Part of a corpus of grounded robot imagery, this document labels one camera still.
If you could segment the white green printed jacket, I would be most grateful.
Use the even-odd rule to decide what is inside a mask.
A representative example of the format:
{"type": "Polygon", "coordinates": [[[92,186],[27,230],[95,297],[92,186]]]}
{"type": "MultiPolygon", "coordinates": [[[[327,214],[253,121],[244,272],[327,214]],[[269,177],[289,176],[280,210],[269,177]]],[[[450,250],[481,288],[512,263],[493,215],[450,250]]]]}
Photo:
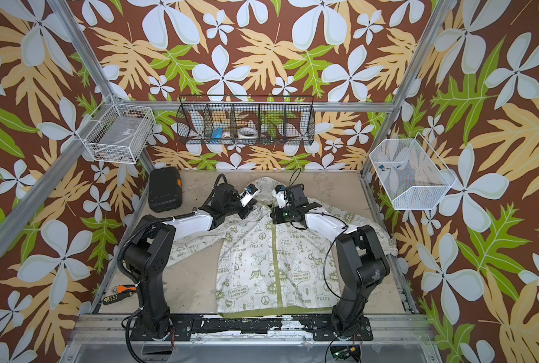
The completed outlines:
{"type": "Polygon", "coordinates": [[[174,244],[164,272],[165,299],[172,312],[206,312],[236,318],[328,312],[341,293],[335,248],[311,230],[275,225],[268,175],[229,176],[242,190],[259,188],[246,218],[230,216],[213,231],[174,244]]]}

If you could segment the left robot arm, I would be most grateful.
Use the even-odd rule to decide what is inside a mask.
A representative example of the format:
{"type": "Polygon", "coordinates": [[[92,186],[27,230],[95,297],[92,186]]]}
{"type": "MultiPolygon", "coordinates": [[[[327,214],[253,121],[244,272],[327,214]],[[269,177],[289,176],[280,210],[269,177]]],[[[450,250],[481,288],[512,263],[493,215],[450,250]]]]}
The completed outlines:
{"type": "Polygon", "coordinates": [[[254,209],[258,193],[253,184],[239,193],[233,185],[222,183],[214,186],[204,204],[191,213],[142,217],[117,257],[118,269],[133,282],[139,300],[133,333],[141,338],[163,340],[171,331],[171,310],[165,300],[162,274],[174,242],[212,231],[228,216],[245,219],[254,209]]]}

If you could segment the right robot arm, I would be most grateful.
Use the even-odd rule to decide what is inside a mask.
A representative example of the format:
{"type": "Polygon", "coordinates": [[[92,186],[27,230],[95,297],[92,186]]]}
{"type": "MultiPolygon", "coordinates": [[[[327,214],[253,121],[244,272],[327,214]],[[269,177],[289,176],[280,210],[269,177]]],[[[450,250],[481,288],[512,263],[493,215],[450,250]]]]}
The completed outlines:
{"type": "Polygon", "coordinates": [[[296,222],[326,237],[336,246],[338,267],[345,284],[332,308],[334,333],[344,339],[366,336],[368,320],[363,316],[370,294],[390,273],[389,264],[372,226],[349,225],[307,198],[288,201],[286,193],[275,195],[277,206],[271,217],[275,225],[296,222]]]}

